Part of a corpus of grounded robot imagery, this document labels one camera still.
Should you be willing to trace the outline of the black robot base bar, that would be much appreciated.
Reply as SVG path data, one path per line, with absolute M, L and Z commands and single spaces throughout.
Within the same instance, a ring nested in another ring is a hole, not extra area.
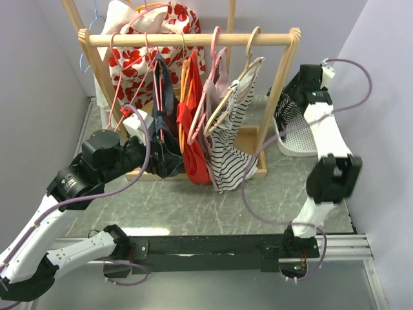
M 131 236 L 109 258 L 151 272 L 260 270 L 278 272 L 280 259 L 318 258 L 314 237 L 283 234 Z

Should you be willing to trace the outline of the red tank top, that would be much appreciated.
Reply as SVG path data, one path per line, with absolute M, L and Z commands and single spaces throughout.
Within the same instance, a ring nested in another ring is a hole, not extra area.
M 198 137 L 194 136 L 195 130 L 191 128 L 203 90 L 198 53 L 195 50 L 191 51 L 188 59 L 184 60 L 181 77 L 183 79 L 181 80 L 176 123 L 185 173 L 192 183 L 208 184 L 211 180 L 205 152 Z

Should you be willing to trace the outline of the navy blue tank top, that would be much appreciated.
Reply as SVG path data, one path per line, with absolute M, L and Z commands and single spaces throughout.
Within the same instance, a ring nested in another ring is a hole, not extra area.
M 164 141 L 167 149 L 174 154 L 181 155 L 178 142 L 178 127 L 176 123 L 177 119 L 177 106 L 179 100 L 176 98 L 173 88 L 172 76 L 170 70 L 166 65 L 165 59 L 160 55 L 156 55 L 158 61 L 156 77 L 161 79 L 162 87 L 162 107 L 161 112 L 157 111 L 156 106 L 156 95 L 155 90 L 153 91 L 153 109 L 152 117 L 155 121 L 155 129 L 152 134 L 151 142 L 153 141 L 162 141 L 159 137 L 160 129 L 163 129 L 164 132 Z

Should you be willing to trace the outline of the dark striped tank top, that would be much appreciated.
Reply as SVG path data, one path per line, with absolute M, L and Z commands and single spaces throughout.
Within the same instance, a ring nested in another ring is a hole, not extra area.
M 300 114 L 300 108 L 291 99 L 289 93 L 284 88 L 281 91 L 277 107 L 273 114 L 273 119 L 278 131 L 285 131 L 287 125 Z

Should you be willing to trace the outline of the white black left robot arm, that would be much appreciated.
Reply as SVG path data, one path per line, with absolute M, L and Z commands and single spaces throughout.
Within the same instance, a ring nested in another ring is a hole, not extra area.
M 183 159 L 171 146 L 167 139 L 154 138 L 146 147 L 135 136 L 122 144 L 111 130 L 98 130 L 85 140 L 81 152 L 51 181 L 25 228 L 1 253 L 1 299 L 30 302 L 58 278 L 90 261 L 127 258 L 130 239 L 117 225 L 62 249 L 50 247 L 93 200 L 107 195 L 105 185 L 112 180 L 136 168 L 160 178 L 179 174 Z

